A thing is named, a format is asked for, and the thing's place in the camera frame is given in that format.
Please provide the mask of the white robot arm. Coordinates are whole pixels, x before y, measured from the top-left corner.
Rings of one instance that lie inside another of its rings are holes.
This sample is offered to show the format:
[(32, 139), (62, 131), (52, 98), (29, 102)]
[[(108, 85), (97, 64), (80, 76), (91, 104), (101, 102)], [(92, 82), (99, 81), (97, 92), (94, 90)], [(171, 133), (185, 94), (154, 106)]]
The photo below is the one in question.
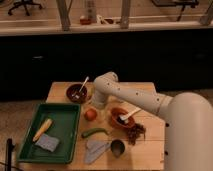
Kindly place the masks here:
[(206, 98), (129, 88), (114, 72), (96, 77), (93, 85), (95, 107), (104, 108), (113, 95), (165, 121), (164, 171), (213, 171), (213, 106)]

